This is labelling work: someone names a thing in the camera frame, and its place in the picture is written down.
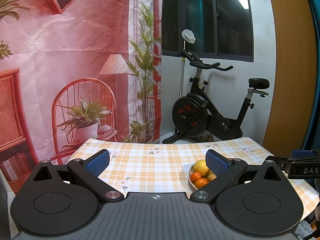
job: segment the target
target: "window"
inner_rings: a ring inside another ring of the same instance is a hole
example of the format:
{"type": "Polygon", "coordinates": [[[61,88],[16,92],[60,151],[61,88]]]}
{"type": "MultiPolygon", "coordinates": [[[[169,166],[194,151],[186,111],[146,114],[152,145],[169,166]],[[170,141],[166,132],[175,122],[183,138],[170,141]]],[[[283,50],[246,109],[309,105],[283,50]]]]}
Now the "window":
{"type": "Polygon", "coordinates": [[[249,0],[163,0],[162,54],[179,56],[181,32],[192,30],[200,57],[253,61],[249,0]]]}

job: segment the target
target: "lamp shade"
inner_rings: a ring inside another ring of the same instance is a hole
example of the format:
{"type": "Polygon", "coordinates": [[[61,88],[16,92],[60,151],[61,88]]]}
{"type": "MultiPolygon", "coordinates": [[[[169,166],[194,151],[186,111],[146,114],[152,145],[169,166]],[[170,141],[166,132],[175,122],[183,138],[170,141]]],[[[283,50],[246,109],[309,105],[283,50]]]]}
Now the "lamp shade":
{"type": "Polygon", "coordinates": [[[100,75],[133,74],[121,54],[111,54],[103,65],[100,75]]]}

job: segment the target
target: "wooden door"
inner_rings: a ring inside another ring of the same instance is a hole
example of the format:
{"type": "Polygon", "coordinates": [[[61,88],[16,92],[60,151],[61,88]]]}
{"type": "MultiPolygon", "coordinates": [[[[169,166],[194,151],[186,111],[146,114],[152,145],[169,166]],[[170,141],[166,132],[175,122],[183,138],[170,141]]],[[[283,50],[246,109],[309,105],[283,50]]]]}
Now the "wooden door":
{"type": "Polygon", "coordinates": [[[289,156],[302,146],[316,85],[316,38],[308,0],[271,0],[276,78],[263,147],[289,156]]]}

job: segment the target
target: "yellow plaid tablecloth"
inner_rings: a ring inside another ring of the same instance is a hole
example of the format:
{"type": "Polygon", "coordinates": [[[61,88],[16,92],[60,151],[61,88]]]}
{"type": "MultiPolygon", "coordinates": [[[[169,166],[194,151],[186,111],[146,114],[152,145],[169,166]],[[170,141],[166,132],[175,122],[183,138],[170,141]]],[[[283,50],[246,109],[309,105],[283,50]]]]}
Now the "yellow plaid tablecloth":
{"type": "MultiPolygon", "coordinates": [[[[248,164],[262,164],[271,155],[250,138],[193,144],[131,144],[89,139],[69,160],[87,159],[99,150],[110,152],[110,164],[99,176],[113,188],[127,192],[186,192],[194,191],[188,181],[190,167],[204,160],[208,149],[227,158],[241,158],[248,164]]],[[[302,200],[303,218],[319,202],[317,192],[304,180],[289,180],[302,200]]]]}

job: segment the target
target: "window frame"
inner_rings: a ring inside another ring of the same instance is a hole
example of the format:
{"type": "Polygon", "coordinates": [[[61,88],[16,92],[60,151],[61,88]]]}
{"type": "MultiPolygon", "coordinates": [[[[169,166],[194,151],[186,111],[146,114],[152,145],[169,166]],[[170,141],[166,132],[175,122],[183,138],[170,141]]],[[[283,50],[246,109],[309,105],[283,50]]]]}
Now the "window frame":
{"type": "MultiPolygon", "coordinates": [[[[185,0],[178,0],[178,22],[179,22],[179,33],[181,33],[186,26],[186,3],[185,0]]],[[[200,52],[197,55],[200,58],[213,58],[213,59],[227,59],[227,60],[239,60],[239,61],[246,61],[246,62],[253,62],[254,57],[254,36],[253,36],[253,21],[252,21],[252,11],[251,11],[251,4],[249,2],[249,15],[251,21],[251,38],[252,38],[252,56],[240,56],[240,55],[233,55],[233,54],[220,54],[218,55],[218,0],[212,0],[213,3],[213,18],[214,18],[214,52],[206,53],[200,52]]],[[[173,57],[180,57],[180,51],[183,49],[183,39],[182,36],[179,35],[179,52],[175,51],[167,51],[162,50],[163,56],[173,56],[173,57]]]]}

